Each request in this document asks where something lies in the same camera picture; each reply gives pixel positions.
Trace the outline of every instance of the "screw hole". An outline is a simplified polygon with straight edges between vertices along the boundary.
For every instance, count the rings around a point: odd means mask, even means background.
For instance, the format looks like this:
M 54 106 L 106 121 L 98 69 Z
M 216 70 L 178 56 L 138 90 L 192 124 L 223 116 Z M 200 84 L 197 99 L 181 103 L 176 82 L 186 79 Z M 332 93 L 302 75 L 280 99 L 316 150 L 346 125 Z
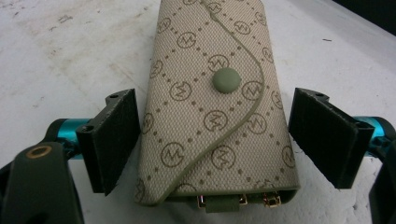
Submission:
M 50 146 L 35 147 L 33 149 L 30 149 L 26 153 L 26 156 L 29 159 L 36 159 L 36 158 L 40 158 L 40 157 L 43 157 L 43 156 L 49 154 L 51 150 L 52 150 L 52 147 L 50 147 Z
M 82 131 L 83 131 L 84 133 L 90 132 L 90 131 L 92 131 L 92 130 L 93 130 L 93 126 L 91 126 L 91 125 L 82 127 Z

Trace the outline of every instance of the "black plastic bracket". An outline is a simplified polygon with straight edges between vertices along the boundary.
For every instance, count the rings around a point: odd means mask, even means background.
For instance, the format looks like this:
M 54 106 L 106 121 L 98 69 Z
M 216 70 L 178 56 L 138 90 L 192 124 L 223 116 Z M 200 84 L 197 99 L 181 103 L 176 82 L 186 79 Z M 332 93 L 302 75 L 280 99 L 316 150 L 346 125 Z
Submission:
M 0 223 L 83 223 L 78 195 L 59 143 L 22 151 L 11 165 Z
M 374 224 L 396 223 L 396 141 L 390 146 L 369 198 Z
M 289 132 L 337 189 L 350 189 L 374 127 L 353 119 L 316 91 L 296 89 Z
M 106 107 L 76 133 L 93 192 L 109 194 L 140 134 L 134 90 L 108 96 Z

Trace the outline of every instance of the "monogram pattern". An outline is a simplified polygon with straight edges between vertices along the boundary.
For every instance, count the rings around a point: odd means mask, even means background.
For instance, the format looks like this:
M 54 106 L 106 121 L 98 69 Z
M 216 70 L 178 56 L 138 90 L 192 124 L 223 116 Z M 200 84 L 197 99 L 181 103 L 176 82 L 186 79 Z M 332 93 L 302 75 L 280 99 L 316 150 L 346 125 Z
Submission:
M 166 0 L 158 21 L 134 199 L 299 188 L 261 1 Z M 224 67 L 237 91 L 211 84 Z

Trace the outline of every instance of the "snap button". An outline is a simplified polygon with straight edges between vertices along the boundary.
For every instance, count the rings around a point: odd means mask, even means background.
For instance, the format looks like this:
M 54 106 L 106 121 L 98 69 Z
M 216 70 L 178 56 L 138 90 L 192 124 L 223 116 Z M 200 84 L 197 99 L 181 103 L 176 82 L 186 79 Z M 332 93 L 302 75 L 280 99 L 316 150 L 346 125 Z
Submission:
M 236 91 L 241 83 L 238 72 L 230 67 L 220 68 L 212 77 L 215 89 L 221 93 L 231 93 Z

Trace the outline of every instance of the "logo print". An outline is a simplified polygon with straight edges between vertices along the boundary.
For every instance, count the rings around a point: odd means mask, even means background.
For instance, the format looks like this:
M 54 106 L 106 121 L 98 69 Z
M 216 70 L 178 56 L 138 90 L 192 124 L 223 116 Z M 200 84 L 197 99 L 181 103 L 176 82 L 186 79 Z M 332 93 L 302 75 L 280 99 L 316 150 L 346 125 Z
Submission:
M 209 70 L 212 72 L 216 72 L 220 68 L 228 67 L 230 65 L 228 59 L 221 54 L 217 54 L 210 57 L 208 63 L 209 63 Z
M 268 48 L 263 48 L 263 49 L 262 49 L 262 54 L 264 55 L 264 58 L 265 58 L 268 62 L 270 62 L 270 63 L 273 63 L 273 62 L 274 62 L 274 58 L 273 58 L 273 55 L 272 55 L 271 50 L 269 50 Z
M 221 12 L 221 10 L 222 10 L 220 3 L 211 3 L 207 6 L 209 7 L 210 11 L 214 14 L 217 14 L 217 13 Z
M 279 108 L 282 109 L 283 105 L 282 105 L 282 100 L 280 99 L 280 95 L 279 92 L 277 91 L 273 91 L 271 93 L 271 100 L 273 101 L 274 105 Z
M 177 45 L 183 49 L 191 48 L 197 42 L 195 33 L 186 32 L 178 37 Z
M 250 81 L 242 87 L 242 95 L 250 101 L 259 99 L 262 92 L 262 84 L 258 81 Z
M 169 168 L 180 165 L 184 160 L 184 147 L 179 143 L 169 143 L 161 152 L 163 165 Z
M 143 118 L 143 134 L 148 133 L 152 126 L 154 126 L 154 117 L 152 114 L 147 113 Z
M 195 188 L 195 186 L 193 186 L 192 184 L 189 183 L 183 183 L 183 184 L 179 184 L 174 192 L 192 192 L 192 191 L 197 191 L 197 189 Z
M 241 35 L 250 34 L 250 27 L 244 21 L 236 21 L 233 26 L 235 27 L 236 32 Z
M 256 19 L 262 25 L 265 25 L 265 26 L 267 25 L 267 21 L 265 20 L 265 17 L 262 13 L 256 12 Z
M 267 129 L 267 122 L 265 121 L 265 118 L 257 113 L 254 113 L 247 123 L 248 130 L 256 134 L 264 133 Z
M 227 125 L 228 118 L 224 112 L 219 110 L 212 110 L 206 114 L 204 119 L 205 127 L 210 131 L 221 131 Z
M 296 165 L 291 147 L 284 147 L 282 149 L 282 160 L 289 168 L 293 168 Z
M 165 18 L 158 23 L 157 33 L 160 34 L 171 26 L 171 19 Z
M 264 179 L 264 181 L 256 181 L 256 183 L 253 185 L 254 189 L 266 189 L 266 188 L 274 188 L 274 184 L 271 182 L 269 179 Z
M 137 180 L 136 190 L 134 191 L 134 201 L 135 202 L 142 202 L 143 197 L 145 196 L 145 183 L 141 178 Z
M 155 64 L 151 68 L 149 77 L 154 78 L 158 76 L 162 70 L 163 70 L 163 62 L 161 60 L 157 60 L 157 62 L 155 62 Z
M 218 170 L 231 169 L 235 163 L 235 152 L 227 146 L 219 146 L 212 152 L 211 160 Z
M 196 2 L 197 0 L 183 0 L 184 5 L 192 5 Z
M 176 101 L 184 101 L 191 95 L 191 85 L 188 82 L 177 82 L 175 83 L 170 90 L 170 94 L 172 99 Z

